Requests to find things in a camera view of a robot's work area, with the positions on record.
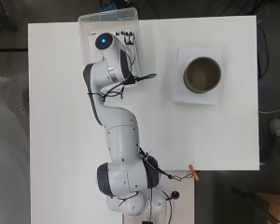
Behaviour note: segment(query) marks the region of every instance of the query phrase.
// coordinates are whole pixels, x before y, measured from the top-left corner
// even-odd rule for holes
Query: plastic container
[[[100,62],[103,59],[94,42],[98,35],[110,33],[126,46],[133,64],[132,74],[141,76],[137,51],[140,28],[138,13],[135,8],[130,7],[81,16],[78,18],[78,25],[85,66],[89,63]]]

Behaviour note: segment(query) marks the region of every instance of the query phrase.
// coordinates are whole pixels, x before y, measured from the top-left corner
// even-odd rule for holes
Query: white table
[[[153,149],[152,155],[166,170],[185,170],[189,163],[204,170],[257,170],[255,17],[140,21],[140,29],[143,72],[158,76],[126,90],[123,101],[108,102],[134,112],[142,147]],[[225,50],[221,104],[170,101],[168,77],[174,72],[179,45]],[[82,71],[77,23],[29,25],[33,224],[121,222],[120,214],[107,210],[105,196],[95,184],[97,167],[110,159]],[[193,223],[193,180],[166,181],[161,182],[166,188],[184,192],[172,223]]]

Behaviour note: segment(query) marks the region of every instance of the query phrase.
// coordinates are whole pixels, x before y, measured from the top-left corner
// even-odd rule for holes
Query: gray floor
[[[147,0],[134,2],[140,11],[140,19],[157,18]],[[206,16],[207,2],[208,0],[151,1],[162,19]],[[236,15],[245,2],[246,0],[235,1],[236,4],[225,15]],[[210,11],[211,16],[219,15],[228,3],[227,0],[217,0],[214,7],[216,10]],[[8,16],[21,30],[16,34],[0,32],[0,48],[27,48],[28,23],[76,21],[80,15],[94,13],[100,8],[97,0],[3,0],[3,4]],[[266,33],[270,53],[268,72],[259,82],[259,110],[263,111],[280,108],[280,3],[269,4],[267,8],[268,16],[259,24]],[[263,18],[265,14],[266,11],[263,10],[259,18]],[[260,39],[261,60],[264,55],[263,45],[263,39]],[[21,93],[28,87],[27,53],[0,53],[0,76],[12,79],[7,100],[28,130],[29,114],[21,113],[21,109],[26,108]],[[276,149],[269,133],[271,118],[273,117],[259,116],[259,144],[263,152]],[[260,172],[200,172],[200,176],[201,181],[195,188],[196,223],[266,223],[230,193],[231,186],[280,194],[280,161],[262,165]]]

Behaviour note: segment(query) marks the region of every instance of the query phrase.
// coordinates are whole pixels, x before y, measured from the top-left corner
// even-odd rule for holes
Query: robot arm
[[[112,162],[97,170],[100,191],[108,196],[108,207],[128,215],[141,215],[147,209],[147,190],[157,187],[159,173],[148,166],[139,155],[139,130],[134,114],[124,108],[106,106],[101,89],[122,83],[132,76],[132,68],[125,47],[111,34],[99,35],[95,41],[105,60],[88,64],[84,79],[88,87],[93,114],[105,127],[106,142]],[[147,160],[158,167],[157,161]],[[156,195],[161,208],[165,200]]]

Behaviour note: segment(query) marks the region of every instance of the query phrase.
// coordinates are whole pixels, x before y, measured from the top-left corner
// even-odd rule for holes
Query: black cord
[[[206,11],[206,16],[209,16],[210,9],[216,1],[217,0],[209,1],[209,4],[208,4],[209,6],[208,6],[207,11]]]
[[[151,1],[150,0],[147,0],[149,6],[151,7],[153,13],[156,15],[156,17],[159,19],[160,18],[160,15],[159,13],[157,12],[156,8],[152,5]]]
[[[265,48],[266,48],[266,57],[267,57],[267,64],[265,66],[265,69],[264,69],[264,72],[263,74],[261,75],[260,78],[264,77],[268,71],[268,68],[269,68],[269,64],[270,64],[270,56],[269,56],[269,49],[268,49],[268,42],[267,42],[267,37],[264,33],[264,31],[258,26],[258,28],[261,30],[262,32],[262,35],[263,35],[263,39],[264,39],[264,43],[265,43]]]
[[[222,16],[233,4],[233,1],[234,0],[231,0],[230,3],[228,4],[228,6],[224,9],[224,11],[219,15],[219,16]]]
[[[247,1],[245,2],[245,4],[243,5],[243,7],[241,7],[241,9],[239,10],[239,12],[238,12],[236,15],[240,15],[240,13],[241,13],[242,11],[245,13],[245,8],[246,8],[246,6],[248,5],[249,1],[250,1],[250,0],[247,0]]]
[[[110,90],[108,90],[108,91],[103,95],[103,102],[105,101],[105,98],[109,96],[109,93],[112,92],[112,90],[114,90],[115,88],[117,88],[117,87],[119,87],[119,86],[122,86],[122,85],[123,85],[123,84],[120,83],[120,84],[115,85],[114,87],[112,87]]]
[[[132,195],[131,197],[128,197],[128,198],[125,198],[125,199],[118,198],[118,199],[122,200],[122,202],[119,204],[119,207],[120,207],[124,202],[126,202],[127,200],[129,200],[129,199],[131,199],[131,198],[134,198],[134,197],[137,196],[137,195],[138,195],[138,191],[137,191],[134,195]]]
[[[104,4],[105,6],[104,7],[108,7],[109,5],[108,4],[106,4],[103,0],[100,0],[100,7],[103,7],[103,5],[102,4]]]
[[[149,75],[143,76],[143,77],[134,77],[134,80],[135,80],[135,81],[142,81],[142,80],[145,80],[145,79],[154,78],[154,77],[156,77],[156,76],[157,76],[157,74],[152,73],[152,74],[149,74]]]
[[[193,177],[193,174],[188,174],[183,177],[180,177],[178,175],[169,175],[166,172],[164,172],[162,169],[160,169],[158,166],[154,166],[153,164],[151,164],[147,160],[148,154],[145,153],[142,148],[139,148],[139,154],[140,154],[140,157],[143,159],[143,161],[146,162],[152,169],[154,169],[159,174],[166,175],[168,177],[168,179],[174,179],[174,180],[181,182],[183,179],[190,179]]]
[[[171,204],[171,200],[170,200],[170,197],[169,197],[169,195],[165,192],[165,191],[163,191],[162,189],[160,189],[160,191],[164,194],[164,195],[166,195],[166,197],[167,197],[167,202],[169,202],[169,204],[170,204],[170,216],[169,216],[169,220],[168,220],[168,224],[170,224],[170,222],[171,222],[171,218],[172,218],[172,204]]]
[[[149,212],[149,221],[151,221],[151,212],[152,212],[152,180],[151,180],[150,172],[147,172],[147,173],[148,173],[149,182],[150,182],[150,212]]]

